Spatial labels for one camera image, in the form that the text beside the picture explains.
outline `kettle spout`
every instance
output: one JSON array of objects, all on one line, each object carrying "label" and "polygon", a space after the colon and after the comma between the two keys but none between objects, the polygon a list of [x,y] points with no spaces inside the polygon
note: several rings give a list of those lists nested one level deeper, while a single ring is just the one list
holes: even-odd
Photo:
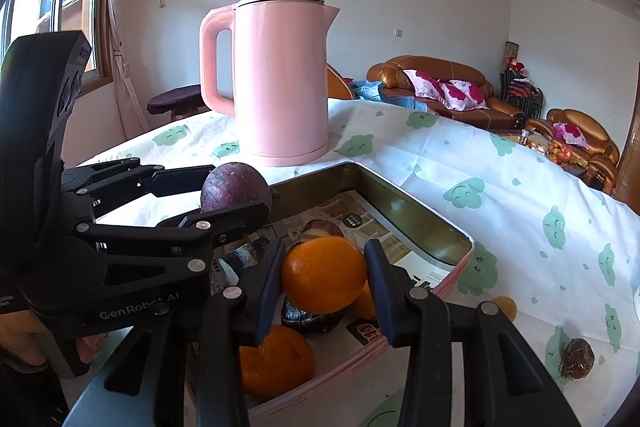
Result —
[{"label": "kettle spout", "polygon": [[325,6],[324,7],[324,22],[326,23],[326,31],[329,31],[329,28],[334,23],[336,16],[340,8],[334,8],[333,6]]}]

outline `stool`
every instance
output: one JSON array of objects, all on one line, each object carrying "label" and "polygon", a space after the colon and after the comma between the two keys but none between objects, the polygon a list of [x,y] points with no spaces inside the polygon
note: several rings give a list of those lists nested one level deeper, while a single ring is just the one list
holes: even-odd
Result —
[{"label": "stool", "polygon": [[146,104],[149,114],[162,114],[171,111],[171,121],[181,120],[198,113],[204,107],[200,93],[200,84],[176,87],[171,91],[154,96]]}]

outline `wooden door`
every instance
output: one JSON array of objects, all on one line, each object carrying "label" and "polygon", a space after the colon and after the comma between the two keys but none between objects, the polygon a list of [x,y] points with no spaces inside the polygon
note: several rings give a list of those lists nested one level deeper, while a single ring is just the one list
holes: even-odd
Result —
[{"label": "wooden door", "polygon": [[618,201],[628,204],[636,214],[640,214],[640,73],[631,127],[618,167],[618,183],[613,195]]}]

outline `kettle base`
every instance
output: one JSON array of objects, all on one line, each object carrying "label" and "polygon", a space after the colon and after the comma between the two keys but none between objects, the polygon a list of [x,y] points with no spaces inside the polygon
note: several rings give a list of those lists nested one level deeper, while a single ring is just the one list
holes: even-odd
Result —
[{"label": "kettle base", "polygon": [[300,156],[262,156],[258,154],[249,153],[251,159],[256,163],[265,165],[267,167],[293,167],[295,165],[303,165],[305,163],[317,160],[321,156],[326,154],[329,149],[329,142],[325,143],[320,149],[302,154]]}]

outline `purple stool cushion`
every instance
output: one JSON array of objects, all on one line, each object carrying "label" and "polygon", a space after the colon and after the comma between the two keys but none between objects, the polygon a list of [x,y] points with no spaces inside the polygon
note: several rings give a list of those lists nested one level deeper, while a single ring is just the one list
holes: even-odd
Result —
[{"label": "purple stool cushion", "polygon": [[195,86],[176,87],[171,91],[154,96],[146,104],[149,114],[162,114],[173,111],[176,115],[187,114],[199,107],[204,107],[200,93],[200,84]]}]

